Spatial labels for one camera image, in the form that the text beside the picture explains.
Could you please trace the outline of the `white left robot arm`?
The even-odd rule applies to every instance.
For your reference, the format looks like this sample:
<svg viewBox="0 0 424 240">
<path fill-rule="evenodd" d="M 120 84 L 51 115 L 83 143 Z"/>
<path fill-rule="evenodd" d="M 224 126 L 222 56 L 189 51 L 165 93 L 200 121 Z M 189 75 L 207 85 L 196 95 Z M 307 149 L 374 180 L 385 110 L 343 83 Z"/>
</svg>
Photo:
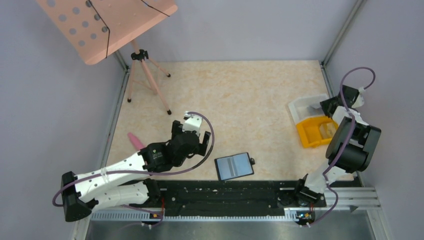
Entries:
<svg viewBox="0 0 424 240">
<path fill-rule="evenodd" d="M 136 205 L 154 207 L 160 202 L 161 191 L 152 176 L 171 176 L 172 168 L 180 167 L 195 155 L 202 160 L 212 152 L 209 140 L 214 140 L 213 130 L 201 136 L 201 125 L 206 118 L 186 113 L 184 122 L 172 123 L 171 138 L 165 142 L 150 143 L 131 156 L 98 170 L 61 176 L 60 190 L 53 197 L 53 205 L 62 207 L 66 222 L 82 220 L 99 210 Z"/>
</svg>

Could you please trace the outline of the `black leather card holder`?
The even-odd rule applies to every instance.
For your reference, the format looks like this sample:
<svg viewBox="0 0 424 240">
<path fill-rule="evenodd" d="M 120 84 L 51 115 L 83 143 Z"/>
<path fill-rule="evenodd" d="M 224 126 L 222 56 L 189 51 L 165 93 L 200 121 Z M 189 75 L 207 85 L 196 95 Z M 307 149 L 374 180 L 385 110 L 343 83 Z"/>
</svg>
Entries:
<svg viewBox="0 0 424 240">
<path fill-rule="evenodd" d="M 216 158 L 214 160 L 219 181 L 228 181 L 254 174 L 254 158 L 248 152 Z"/>
</svg>

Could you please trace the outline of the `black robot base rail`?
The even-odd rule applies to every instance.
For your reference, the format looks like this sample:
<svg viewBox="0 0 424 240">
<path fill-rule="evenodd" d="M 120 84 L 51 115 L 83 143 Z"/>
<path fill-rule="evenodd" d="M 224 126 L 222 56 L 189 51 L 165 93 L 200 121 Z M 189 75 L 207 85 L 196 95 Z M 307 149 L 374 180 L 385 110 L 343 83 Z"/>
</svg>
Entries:
<svg viewBox="0 0 424 240">
<path fill-rule="evenodd" d="M 167 217 L 284 216 L 285 208 L 326 207 L 320 194 L 313 202 L 296 191 L 294 180 L 157 180 L 144 207 L 163 208 Z"/>
</svg>

